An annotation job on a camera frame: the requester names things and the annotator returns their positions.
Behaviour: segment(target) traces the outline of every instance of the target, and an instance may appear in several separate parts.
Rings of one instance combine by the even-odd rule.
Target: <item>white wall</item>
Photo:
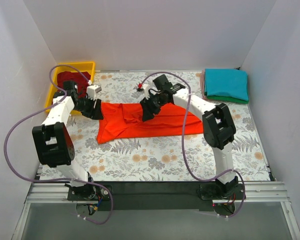
[[[8,168],[4,139],[15,122],[44,105],[54,64],[24,2],[0,0],[0,240],[11,239],[30,186]],[[8,143],[13,165],[31,178],[38,166],[31,130],[43,117],[22,124]]]
[[[300,228],[300,1],[276,1],[242,69],[270,168]]]
[[[240,67],[275,0],[24,0],[57,62]]]

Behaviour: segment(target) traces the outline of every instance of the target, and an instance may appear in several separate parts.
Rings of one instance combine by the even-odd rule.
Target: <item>floral tablecloth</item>
[[[188,81],[192,92],[201,97],[199,72],[174,72]],[[150,72],[97,73],[99,98],[109,103],[138,103],[144,97],[136,86]],[[175,77],[168,76],[172,83]],[[236,126],[233,164],[245,181],[269,181],[269,173],[247,105],[228,103]],[[181,136],[116,139],[98,144],[99,121],[71,116],[67,130],[75,147],[75,159],[95,181],[193,181],[181,151]],[[185,136],[186,156],[194,174],[208,179],[216,167],[211,147],[203,134]],[[43,166],[41,180],[63,177],[54,168]]]

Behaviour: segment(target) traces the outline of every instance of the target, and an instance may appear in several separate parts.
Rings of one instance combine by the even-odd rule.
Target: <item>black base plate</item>
[[[229,198],[235,194],[236,200],[242,200],[244,197],[244,186],[239,183],[231,190],[230,195],[221,195],[220,188],[216,185],[214,181],[212,182],[201,182],[200,183],[200,197],[202,200],[220,200],[222,198]]]
[[[220,197],[205,197],[200,189],[213,188],[215,182],[198,181],[168,181],[168,182],[139,182],[139,181],[99,181],[107,187],[113,196],[114,210],[177,210],[199,209],[212,212],[213,201]],[[236,199],[243,197],[242,185],[235,189]],[[69,201],[87,201],[79,195],[68,192]],[[110,201],[102,201],[98,211],[108,211]]]

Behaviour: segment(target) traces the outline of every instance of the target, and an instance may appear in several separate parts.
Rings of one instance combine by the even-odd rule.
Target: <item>red cloth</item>
[[[176,136],[182,134],[186,110],[168,103],[153,119],[142,122],[143,110],[139,103],[101,103],[103,120],[96,140],[104,144],[114,139]],[[202,134],[202,121],[189,112],[185,134]]]
[[[87,71],[83,72],[83,75],[90,80],[91,76]],[[56,77],[56,82],[58,87],[63,87],[65,81],[74,81],[78,85],[78,93],[79,98],[84,98],[87,93],[87,87],[89,84],[87,83],[87,80],[79,73],[79,72],[70,72],[70,71],[64,71],[60,72]]]

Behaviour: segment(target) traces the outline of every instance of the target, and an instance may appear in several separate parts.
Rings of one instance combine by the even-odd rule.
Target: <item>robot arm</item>
[[[143,121],[153,119],[160,112],[160,108],[167,103],[187,108],[189,92],[183,85],[179,83],[172,85],[165,75],[157,77],[153,82],[158,90],[156,94],[152,94],[149,85],[142,85],[145,92],[145,98],[140,102]],[[233,169],[231,151],[236,127],[227,105],[224,103],[214,105],[192,95],[189,112],[202,120],[204,138],[214,153],[216,174]],[[238,184],[238,178],[234,172],[227,172],[217,180],[225,193]]]
[[[83,116],[97,120],[103,119],[101,113],[101,100],[97,93],[101,91],[98,85],[90,85],[86,89],[87,97],[78,98],[78,86],[74,81],[66,81],[63,89],[67,97],[53,107],[42,125],[32,129],[32,136],[38,158],[41,164],[59,170],[66,178],[93,182],[92,177],[76,161],[75,148],[66,128],[72,110],[77,110]],[[63,92],[56,92],[53,103],[59,102],[64,96]],[[95,188],[89,184],[77,181],[70,183],[71,189],[83,197],[89,198],[95,193]]]

